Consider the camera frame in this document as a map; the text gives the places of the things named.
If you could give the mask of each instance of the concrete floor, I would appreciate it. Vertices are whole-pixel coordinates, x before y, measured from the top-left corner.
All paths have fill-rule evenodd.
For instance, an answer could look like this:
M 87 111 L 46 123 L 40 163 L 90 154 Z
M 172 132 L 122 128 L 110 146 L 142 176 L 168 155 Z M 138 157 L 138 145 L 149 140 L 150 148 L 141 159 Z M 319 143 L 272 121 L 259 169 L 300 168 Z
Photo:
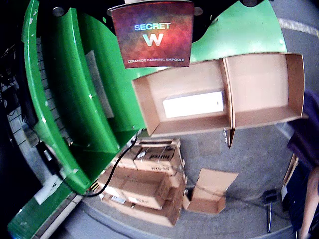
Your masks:
M 302 22 L 319 29 L 319 8 L 310 0 L 276 0 L 272 6 L 277 17 Z M 319 38 L 307 33 L 283 29 L 287 50 L 304 56 L 306 88 L 319 92 Z M 280 189 L 292 153 L 288 139 L 275 125 L 237 130 L 231 149 L 222 132 L 186 135 L 181 152 L 186 160 L 185 173 L 196 181 L 202 167 L 238 172 L 229 187 L 227 207 L 218 216 L 182 211 L 174 228 L 168 229 L 125 216 L 102 204 L 98 198 L 83 200 L 59 228 L 53 238 L 295 238 L 290 222 L 273 217 L 272 231 L 266 234 L 264 209 L 233 200 L 250 200 L 260 205 L 265 190 Z M 274 211 L 281 211 L 280 203 Z

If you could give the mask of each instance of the red sign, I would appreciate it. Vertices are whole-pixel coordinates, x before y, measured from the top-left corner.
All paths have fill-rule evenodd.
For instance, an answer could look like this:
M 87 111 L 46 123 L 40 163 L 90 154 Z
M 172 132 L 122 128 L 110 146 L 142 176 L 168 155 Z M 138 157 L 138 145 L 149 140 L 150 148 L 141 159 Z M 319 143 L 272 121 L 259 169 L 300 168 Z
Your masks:
M 146 1 L 111 13 L 125 68 L 189 66 L 194 3 Z

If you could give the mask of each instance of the metal stand leg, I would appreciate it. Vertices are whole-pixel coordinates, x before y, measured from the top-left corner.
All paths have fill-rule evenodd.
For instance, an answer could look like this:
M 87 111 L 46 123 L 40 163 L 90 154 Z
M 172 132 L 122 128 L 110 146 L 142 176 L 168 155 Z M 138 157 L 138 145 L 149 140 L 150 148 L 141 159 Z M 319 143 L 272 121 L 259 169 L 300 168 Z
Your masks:
M 269 210 L 268 210 L 268 206 L 267 206 L 267 233 L 270 233 L 271 211 L 272 211 L 272 203 L 270 203 L 270 205 L 269 205 Z

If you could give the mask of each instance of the black wire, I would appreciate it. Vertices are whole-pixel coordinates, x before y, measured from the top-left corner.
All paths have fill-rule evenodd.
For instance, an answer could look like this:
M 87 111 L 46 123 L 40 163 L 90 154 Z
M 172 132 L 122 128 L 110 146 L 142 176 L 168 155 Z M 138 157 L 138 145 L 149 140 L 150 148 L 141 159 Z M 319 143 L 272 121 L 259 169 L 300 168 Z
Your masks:
M 123 158 L 123 156 L 135 145 L 136 141 L 137 141 L 138 137 L 137 135 L 135 136 L 135 139 L 134 141 L 132 142 L 131 146 L 128 147 L 127 149 L 124 150 L 124 152 L 120 155 L 120 157 L 118 158 L 118 160 L 116 161 L 116 163 L 114 164 L 113 166 L 113 169 L 110 173 L 110 176 L 108 178 L 108 180 L 106 181 L 105 185 L 103 186 L 103 188 L 97 192 L 97 193 L 93 193 L 93 194 L 83 194 L 82 196 L 84 197 L 95 197 L 95 196 L 98 196 L 99 194 L 101 194 L 102 192 L 104 192 L 104 190 L 106 189 L 106 187 L 109 185 L 111 179 L 112 179 L 112 176 L 114 174 L 114 171 L 116 169 L 116 166 L 119 164 L 120 160 Z
M 188 180 L 195 186 L 195 183 L 194 183 L 194 181 L 193 181 L 192 179 L 190 179 L 190 178 L 188 177 Z M 201 189 L 201 190 L 203 190 L 203 191 L 205 191 L 205 192 L 207 192 L 207 193 L 209 193 L 209 194 L 211 194 L 211 195 L 215 195 L 215 196 L 219 196 L 219 197 L 220 197 L 220 194 L 213 193 L 213 192 L 211 192 L 211 191 L 209 191 L 209 190 L 206 190 L 205 188 L 202 188 L 202 187 L 198 187 L 198 188 Z M 270 210 L 268 210 L 268 208 L 266 208 L 266 207 L 264 207 L 264 206 L 261 206 L 261 205 L 259 205 L 259 204 L 257 204 L 257 203 L 253 203 L 253 202 L 251 202 L 251 201 L 243 200 L 243 199 L 240 199 L 240 198 L 238 198 L 238 197 L 235 197 L 235 196 L 232 196 L 232 195 L 229 195 L 229 194 L 227 194 L 227 197 L 228 197 L 228 198 L 231 198 L 231 199 L 233 199 L 233 200 L 236 200 L 236 201 L 239 201 L 239 202 L 248 204 L 248 205 L 255 206 L 255 207 L 260 208 L 260 209 L 264 209 L 264 210 L 266 210 L 267 212 L 270 211 Z M 279 217 L 279 218 L 281 218 L 281 219 L 283 219 L 283 220 L 291 221 L 290 218 L 285 218 L 285 217 L 281 216 L 279 213 L 276 213 L 274 210 L 272 210 L 271 212 L 272 212 L 274 215 L 276 215 L 277 217 Z
M 113 169 L 110 173 L 110 176 L 108 178 L 108 180 L 106 181 L 104 187 L 97 193 L 92 193 L 92 194 L 79 194 L 77 193 L 76 191 L 73 190 L 73 188 L 62 178 L 62 175 L 60 175 L 60 173 L 58 173 L 58 177 L 63 181 L 63 183 L 75 194 L 77 195 L 80 195 L 80 196 L 83 196 L 83 197 L 88 197 L 88 198 L 91 198 L 91 197 L 96 197 L 98 195 L 100 195 L 101 193 L 103 193 L 103 191 L 106 189 L 106 187 L 109 185 L 111 179 L 112 179 L 112 176 L 114 174 L 114 171 L 116 169 L 116 166 L 119 164 L 120 160 L 123 158 L 123 156 L 135 145 L 136 141 L 137 141 L 138 137 L 137 135 L 135 136 L 135 139 L 132 141 L 132 145 L 130 147 L 128 147 L 127 149 L 124 150 L 124 152 L 119 156 L 118 160 L 116 161 L 116 163 L 114 164 L 113 166 Z

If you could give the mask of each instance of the white label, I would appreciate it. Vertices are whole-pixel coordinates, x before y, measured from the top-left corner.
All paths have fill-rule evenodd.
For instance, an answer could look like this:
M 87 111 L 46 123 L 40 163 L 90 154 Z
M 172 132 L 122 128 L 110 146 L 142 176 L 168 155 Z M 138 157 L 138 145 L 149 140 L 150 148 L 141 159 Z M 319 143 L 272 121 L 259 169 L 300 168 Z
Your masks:
M 132 198 L 132 197 L 128 197 L 128 200 L 131 202 L 131 203 L 137 203 L 138 200 L 136 198 Z
M 50 156 L 50 154 L 49 154 L 49 152 L 48 152 L 47 150 L 45 150 L 43 153 L 44 153 L 45 157 L 46 157 L 49 161 L 52 160 L 52 158 L 51 158 L 51 156 Z
M 281 188 L 281 198 L 282 200 L 284 200 L 285 196 L 287 195 L 288 191 L 287 191 L 287 187 L 283 186 Z
M 118 194 L 118 192 L 114 189 L 114 188 L 111 188 L 111 187 L 106 187 L 106 189 L 104 190 L 104 192 L 108 193 L 108 194 L 111 194 L 113 196 L 116 196 L 116 197 L 119 197 L 120 195 Z
M 167 118 L 222 112 L 224 110 L 221 91 L 164 100 L 163 106 Z
M 62 183 L 61 179 L 56 175 L 52 175 L 43 184 L 43 187 L 34 195 L 35 200 L 41 205 L 48 197 L 50 197 Z
M 116 196 L 113 196 L 113 197 L 111 198 L 111 200 L 113 200 L 113 201 L 115 201 L 115 202 L 117 202 L 117 203 L 120 203 L 120 204 L 124 204 L 124 202 L 125 202 L 125 199 L 119 198 L 119 197 L 116 197 Z

